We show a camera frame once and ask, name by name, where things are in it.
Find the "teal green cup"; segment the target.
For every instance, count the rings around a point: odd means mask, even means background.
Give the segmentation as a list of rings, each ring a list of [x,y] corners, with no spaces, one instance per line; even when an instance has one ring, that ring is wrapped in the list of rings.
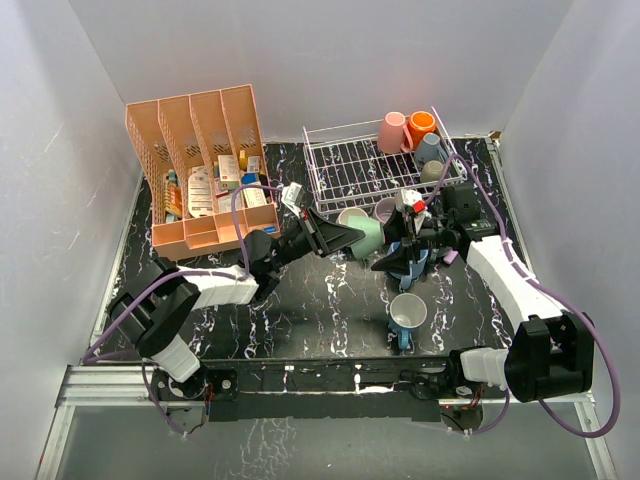
[[[347,220],[347,226],[360,230],[364,237],[351,245],[351,252],[357,260],[371,255],[385,243],[383,225],[375,218],[355,216]]]

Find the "olive grey small cup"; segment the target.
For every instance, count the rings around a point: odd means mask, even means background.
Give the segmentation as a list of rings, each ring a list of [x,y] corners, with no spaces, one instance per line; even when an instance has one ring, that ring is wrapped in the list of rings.
[[[424,164],[420,172],[420,182],[438,182],[444,173],[445,164],[439,160],[430,160]]]

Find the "grey-blue printed mug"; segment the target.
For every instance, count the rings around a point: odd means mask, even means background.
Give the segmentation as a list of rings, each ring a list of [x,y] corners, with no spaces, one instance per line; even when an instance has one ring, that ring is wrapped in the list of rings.
[[[433,132],[425,134],[415,150],[414,160],[418,164],[438,160],[440,158],[440,142],[441,138],[438,134]]]

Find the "pink mug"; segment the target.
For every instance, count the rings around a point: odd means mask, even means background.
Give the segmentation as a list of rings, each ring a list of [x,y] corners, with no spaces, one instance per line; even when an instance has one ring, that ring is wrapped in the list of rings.
[[[406,117],[400,112],[389,112],[382,120],[377,146],[385,154],[409,153],[414,143]]]

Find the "orange mug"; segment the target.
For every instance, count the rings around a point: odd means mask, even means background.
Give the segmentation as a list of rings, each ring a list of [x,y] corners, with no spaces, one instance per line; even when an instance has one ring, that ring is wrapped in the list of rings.
[[[415,150],[427,134],[436,132],[437,121],[430,112],[416,111],[408,117],[407,127],[412,142],[412,150]]]

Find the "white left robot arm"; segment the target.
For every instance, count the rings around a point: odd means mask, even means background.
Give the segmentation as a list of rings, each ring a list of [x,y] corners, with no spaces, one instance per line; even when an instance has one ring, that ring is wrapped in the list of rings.
[[[191,312],[218,305],[261,302],[279,284],[280,270],[314,253],[326,257],[365,238],[359,229],[302,212],[282,237],[253,230],[243,239],[246,253],[230,267],[185,269],[157,258],[111,301],[116,328],[143,359],[155,362],[182,397],[194,399],[206,387],[201,361],[180,336]]]

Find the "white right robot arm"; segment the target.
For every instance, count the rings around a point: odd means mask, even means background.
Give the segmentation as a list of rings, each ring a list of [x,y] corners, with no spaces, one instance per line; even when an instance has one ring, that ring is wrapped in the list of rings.
[[[515,331],[507,349],[467,347],[452,353],[445,381],[453,394],[469,396],[485,383],[526,403],[590,389],[592,335],[576,314],[532,286],[532,274],[510,240],[501,237],[498,223],[483,217],[472,186],[444,188],[436,216],[416,190],[400,190],[394,204],[383,231],[397,248],[374,270],[407,275],[421,251],[454,250],[487,284]]]

